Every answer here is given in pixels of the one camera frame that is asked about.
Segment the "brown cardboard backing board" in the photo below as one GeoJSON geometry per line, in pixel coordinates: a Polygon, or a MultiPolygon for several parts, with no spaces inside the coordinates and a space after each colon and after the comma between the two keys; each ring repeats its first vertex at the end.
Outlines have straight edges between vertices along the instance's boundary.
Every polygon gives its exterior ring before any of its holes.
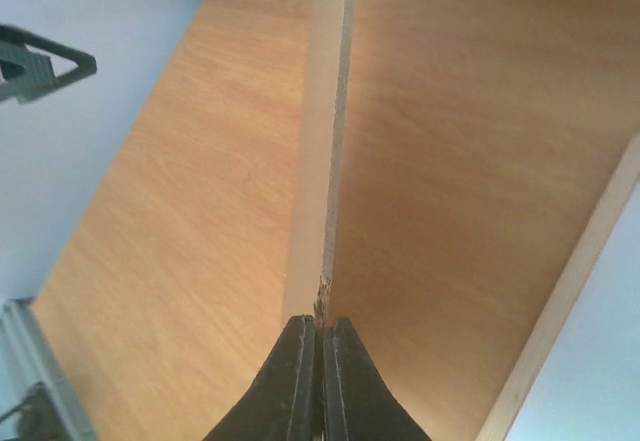
{"type": "Polygon", "coordinates": [[[639,128],[639,0],[357,0],[332,315],[474,439],[639,128]]]}

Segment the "pink wooden picture frame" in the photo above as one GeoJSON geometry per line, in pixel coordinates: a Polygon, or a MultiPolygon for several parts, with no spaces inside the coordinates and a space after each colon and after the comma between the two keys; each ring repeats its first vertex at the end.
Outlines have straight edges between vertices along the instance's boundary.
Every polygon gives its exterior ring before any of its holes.
{"type": "Polygon", "coordinates": [[[504,440],[639,184],[639,135],[627,145],[477,438],[504,440]]]}

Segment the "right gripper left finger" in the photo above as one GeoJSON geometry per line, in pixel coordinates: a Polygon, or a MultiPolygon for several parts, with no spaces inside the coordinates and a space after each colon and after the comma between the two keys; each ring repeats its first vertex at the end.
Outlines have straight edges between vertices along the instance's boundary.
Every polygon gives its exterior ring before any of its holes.
{"type": "Polygon", "coordinates": [[[310,440],[316,329],[309,315],[291,317],[255,379],[207,440],[310,440]]]}

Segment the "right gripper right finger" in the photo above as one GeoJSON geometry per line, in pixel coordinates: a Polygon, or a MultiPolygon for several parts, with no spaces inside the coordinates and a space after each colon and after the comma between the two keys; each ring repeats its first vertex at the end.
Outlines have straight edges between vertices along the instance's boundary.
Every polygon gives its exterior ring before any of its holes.
{"type": "Polygon", "coordinates": [[[390,392],[348,318],[340,317],[326,329],[323,362],[327,440],[429,438],[390,392]]]}

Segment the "sunset landscape photo white border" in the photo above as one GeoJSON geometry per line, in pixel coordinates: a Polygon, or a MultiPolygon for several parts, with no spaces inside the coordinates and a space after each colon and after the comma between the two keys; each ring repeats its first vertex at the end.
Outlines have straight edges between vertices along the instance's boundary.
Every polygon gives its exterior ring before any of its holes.
{"type": "Polygon", "coordinates": [[[510,440],[639,437],[639,195],[620,215],[510,440]]]}

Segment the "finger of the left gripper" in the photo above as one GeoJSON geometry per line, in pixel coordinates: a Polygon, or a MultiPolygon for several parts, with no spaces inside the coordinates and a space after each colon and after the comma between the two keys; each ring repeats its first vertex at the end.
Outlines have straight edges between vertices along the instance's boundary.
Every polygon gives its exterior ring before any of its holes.
{"type": "Polygon", "coordinates": [[[1,101],[27,104],[82,81],[97,72],[89,53],[54,42],[30,31],[1,25],[1,101]],[[52,57],[74,64],[64,73],[54,70],[52,57]]]}

